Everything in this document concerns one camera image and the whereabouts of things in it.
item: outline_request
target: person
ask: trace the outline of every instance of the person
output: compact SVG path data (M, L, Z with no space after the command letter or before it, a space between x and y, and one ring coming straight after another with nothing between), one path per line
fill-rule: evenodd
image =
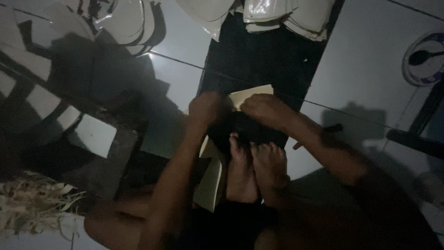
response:
M86 232L111 249L183 247L183 235L192 224L188 215L192 207L193 163L205 131L221 117L223 103L224 98L217 93L195 98L190 103L184 139L154 189L149 187L147 193L98 204L85 218ZM369 159L273 95L255 94L241 105L241 110L296 139L348 189L360 209L301 202L289 191L285 151L274 143L251 143L251 148L245 149L237 145L238 135L232 133L226 198L234 204L228 203L231 209L221 212L228 215L224 219L231 221L222 219L216 226L222 228L218 233L236 233L223 241L201 230L202 237L195 239L210 239L212 245L206 246L212 249L221 245L226 248L231 237L237 237L231 244L237 246L242 242L239 236L250 242L243 246L254 249L442 249L416 205ZM244 209L259 197L267 212L257 212L258 206ZM244 217L249 220L233 222ZM257 220L268 223L255 230Z

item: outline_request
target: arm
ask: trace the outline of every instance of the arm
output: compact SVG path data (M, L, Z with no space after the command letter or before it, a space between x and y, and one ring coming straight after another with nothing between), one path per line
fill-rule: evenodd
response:
M439 246L426 220L404 191L368 158L323 133L322 127L291 110L272 95L255 95L241 109L259 122L301 143L332 175L349 188L368 217L397 242ZM289 203L283 189L270 189L271 205Z
M190 103L184 139L162 172L150 200L139 249L169 249L180 235L191 209L190 177L208 126L218 118L222 98L203 93Z

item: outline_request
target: foot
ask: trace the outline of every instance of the foot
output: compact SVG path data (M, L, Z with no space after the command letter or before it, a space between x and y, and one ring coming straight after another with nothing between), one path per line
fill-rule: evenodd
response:
M287 157L285 150L273 142L256 146L251 142L251 155L259 190L265 195L288 185Z
M230 135L231 161L228 165L226 198L232 202L254 203L258 187L248 151L239 146L238 133Z

